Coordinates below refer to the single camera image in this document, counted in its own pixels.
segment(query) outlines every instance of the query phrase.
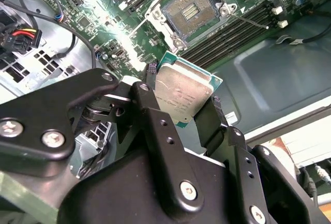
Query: metal plate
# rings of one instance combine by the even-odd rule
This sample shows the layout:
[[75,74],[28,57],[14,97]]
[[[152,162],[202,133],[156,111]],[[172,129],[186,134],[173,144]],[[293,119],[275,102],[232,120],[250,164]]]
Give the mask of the metal plate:
[[163,64],[155,84],[160,109],[168,112],[176,124],[189,123],[212,95],[214,88],[210,81],[211,77],[180,61],[173,65]]

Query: black plastic bracket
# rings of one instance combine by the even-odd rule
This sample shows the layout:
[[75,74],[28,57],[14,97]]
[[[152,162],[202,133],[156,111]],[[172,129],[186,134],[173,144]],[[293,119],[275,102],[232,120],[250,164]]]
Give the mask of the black plastic bracket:
[[[69,110],[112,92],[117,85],[105,70],[94,69],[0,105],[0,122],[17,121],[23,126],[15,137],[0,136],[0,170],[40,177],[61,173],[75,147],[74,120],[69,119],[77,115]],[[64,144],[57,148],[43,144],[41,138],[48,131],[61,133]]]
[[[140,112],[139,125],[145,134],[153,162],[152,171],[161,206],[173,219],[189,221],[202,209],[204,196],[177,130],[169,114],[160,111],[152,88],[137,82],[132,86],[131,92],[133,102]],[[188,183],[192,187],[183,189],[182,183]]]
[[268,208],[283,207],[284,216],[274,216],[278,223],[307,223],[327,224],[330,223],[326,216],[315,207],[314,202],[301,188],[288,170],[266,147],[257,145],[252,153],[259,163],[259,171],[263,183],[263,189],[267,197]]
[[271,223],[257,161],[247,151],[244,134],[228,125],[220,99],[212,96],[194,120],[201,146],[207,148],[206,155],[223,162],[230,171],[232,176],[230,185],[237,191],[232,196],[236,200],[231,204],[234,204],[233,207],[239,207],[241,222],[257,223],[251,211],[252,207],[257,207],[265,223]]

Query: chip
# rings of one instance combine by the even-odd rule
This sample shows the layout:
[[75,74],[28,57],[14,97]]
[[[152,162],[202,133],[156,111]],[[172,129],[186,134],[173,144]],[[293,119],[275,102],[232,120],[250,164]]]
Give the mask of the chip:
[[86,18],[82,17],[78,22],[83,28],[86,28],[88,25],[91,24],[91,22]]
[[219,18],[213,0],[172,0],[161,11],[182,40]]

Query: green circuit board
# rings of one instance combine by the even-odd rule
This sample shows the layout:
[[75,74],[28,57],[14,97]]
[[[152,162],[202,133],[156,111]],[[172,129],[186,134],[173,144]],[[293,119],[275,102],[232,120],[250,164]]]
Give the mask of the green circuit board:
[[[56,9],[53,0],[45,1]],[[213,42],[213,36],[239,21],[230,15],[221,16],[220,10],[225,4],[236,16],[252,16],[257,22],[263,22],[265,19],[261,16],[267,16],[270,29],[261,31],[260,27],[245,23],[248,25],[245,36],[237,34],[240,30],[236,27],[229,29],[224,38],[231,43],[225,45],[230,44],[232,49],[224,53],[220,45],[213,59],[201,64],[207,70],[277,32],[279,21],[286,20],[290,24],[302,16],[303,9],[317,7],[327,0],[277,0],[283,8],[282,19],[271,12],[275,0],[197,0],[184,6],[185,1],[190,0],[60,0],[65,22],[92,43],[100,62],[118,77],[140,77],[145,64],[161,59],[167,50],[195,64],[196,55],[190,53],[196,50],[197,55],[204,57],[204,42]],[[263,12],[254,16],[255,11],[258,15],[258,9],[262,9],[261,5],[266,6]],[[154,12],[157,6],[160,18],[166,20],[155,24],[150,18],[153,15],[157,19]],[[176,8],[182,10],[179,15]],[[165,31],[160,32],[158,28],[165,28]]]

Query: yellow wire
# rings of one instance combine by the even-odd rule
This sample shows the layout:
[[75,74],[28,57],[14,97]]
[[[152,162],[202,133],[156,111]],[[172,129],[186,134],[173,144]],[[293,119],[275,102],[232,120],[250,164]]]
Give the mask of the yellow wire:
[[19,31],[27,31],[27,32],[35,33],[37,30],[31,29],[31,28],[25,28],[25,29],[21,29]]

